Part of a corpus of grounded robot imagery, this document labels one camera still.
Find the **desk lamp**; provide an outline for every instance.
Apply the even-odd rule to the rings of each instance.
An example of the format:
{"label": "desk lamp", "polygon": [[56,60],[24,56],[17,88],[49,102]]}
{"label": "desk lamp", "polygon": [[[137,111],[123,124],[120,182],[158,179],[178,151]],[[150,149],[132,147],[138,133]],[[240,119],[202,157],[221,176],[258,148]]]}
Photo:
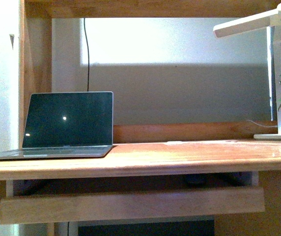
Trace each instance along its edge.
{"label": "desk lamp", "polygon": [[[275,27],[273,35],[274,67],[277,108],[281,98],[281,3],[276,9],[214,26],[217,38]],[[255,134],[255,139],[281,140],[281,108],[277,109],[278,134]]]}

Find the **desk surface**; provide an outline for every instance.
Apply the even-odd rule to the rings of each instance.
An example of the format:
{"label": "desk surface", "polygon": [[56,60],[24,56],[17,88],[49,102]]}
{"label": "desk surface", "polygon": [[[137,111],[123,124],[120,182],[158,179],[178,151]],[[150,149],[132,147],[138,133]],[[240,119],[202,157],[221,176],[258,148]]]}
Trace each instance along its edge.
{"label": "desk surface", "polygon": [[0,180],[281,170],[281,141],[119,144],[104,158],[0,161]]}

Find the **black laptop screen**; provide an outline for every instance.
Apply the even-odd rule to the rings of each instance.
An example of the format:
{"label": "black laptop screen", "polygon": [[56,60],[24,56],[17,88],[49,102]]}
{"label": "black laptop screen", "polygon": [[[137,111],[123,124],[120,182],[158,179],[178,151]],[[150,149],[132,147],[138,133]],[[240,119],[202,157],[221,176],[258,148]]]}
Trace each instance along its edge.
{"label": "black laptop screen", "polygon": [[36,93],[23,148],[112,144],[112,92]]}

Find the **gray wall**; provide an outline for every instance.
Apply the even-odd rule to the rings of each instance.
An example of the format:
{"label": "gray wall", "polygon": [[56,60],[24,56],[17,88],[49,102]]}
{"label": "gray wall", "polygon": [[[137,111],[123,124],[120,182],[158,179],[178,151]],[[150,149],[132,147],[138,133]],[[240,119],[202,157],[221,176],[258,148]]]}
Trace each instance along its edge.
{"label": "gray wall", "polygon": [[[216,39],[227,20],[87,19],[89,90],[114,92],[115,124],[270,120],[266,31]],[[86,90],[82,28],[53,21],[54,91]]]}

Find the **laptop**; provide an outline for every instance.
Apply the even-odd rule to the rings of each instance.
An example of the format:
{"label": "laptop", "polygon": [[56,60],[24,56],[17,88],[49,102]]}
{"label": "laptop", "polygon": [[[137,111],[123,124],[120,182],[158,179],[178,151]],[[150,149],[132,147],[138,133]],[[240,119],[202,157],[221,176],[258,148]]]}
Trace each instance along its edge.
{"label": "laptop", "polygon": [[0,160],[104,157],[113,146],[113,93],[35,93],[22,149]]}

